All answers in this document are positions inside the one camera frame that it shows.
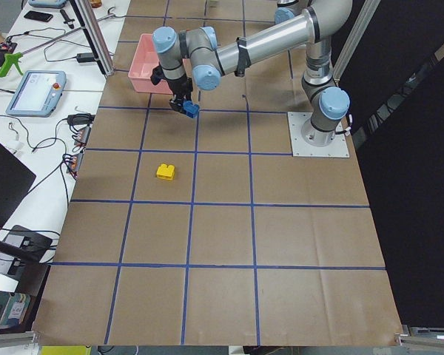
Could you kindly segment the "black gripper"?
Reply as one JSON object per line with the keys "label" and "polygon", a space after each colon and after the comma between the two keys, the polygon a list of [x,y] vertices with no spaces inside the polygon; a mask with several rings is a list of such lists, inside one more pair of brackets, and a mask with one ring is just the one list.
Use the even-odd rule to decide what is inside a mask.
{"label": "black gripper", "polygon": [[165,76],[161,65],[158,65],[153,68],[150,80],[154,86],[158,85],[161,81],[167,82],[173,94],[173,97],[169,100],[170,107],[175,112],[182,114],[186,113],[186,110],[184,109],[184,102],[192,100],[191,78],[188,78],[186,74],[183,74],[178,79],[169,79]]}

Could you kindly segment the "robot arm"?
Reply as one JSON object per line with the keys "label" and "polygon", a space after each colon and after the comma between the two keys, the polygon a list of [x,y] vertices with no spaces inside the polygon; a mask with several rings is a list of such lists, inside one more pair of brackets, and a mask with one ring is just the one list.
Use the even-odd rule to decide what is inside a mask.
{"label": "robot arm", "polygon": [[253,64],[306,45],[306,70],[302,88],[313,113],[302,126],[305,142],[328,146],[337,134],[337,125],[348,115],[350,98],[336,87],[331,63],[331,39],[346,22],[351,1],[279,1],[279,11],[287,19],[235,43],[219,47],[212,27],[175,31],[159,27],[152,34],[158,56],[150,80],[153,85],[166,81],[172,92],[171,108],[189,117],[198,115],[192,102],[194,87],[213,90],[230,73],[242,78]]}

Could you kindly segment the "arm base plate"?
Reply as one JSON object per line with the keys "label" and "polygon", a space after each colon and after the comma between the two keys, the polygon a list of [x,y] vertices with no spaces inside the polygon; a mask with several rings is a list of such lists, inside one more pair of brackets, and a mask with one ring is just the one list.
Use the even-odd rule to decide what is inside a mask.
{"label": "arm base plate", "polygon": [[295,158],[349,158],[344,134],[317,131],[311,112],[288,112],[292,155]]}

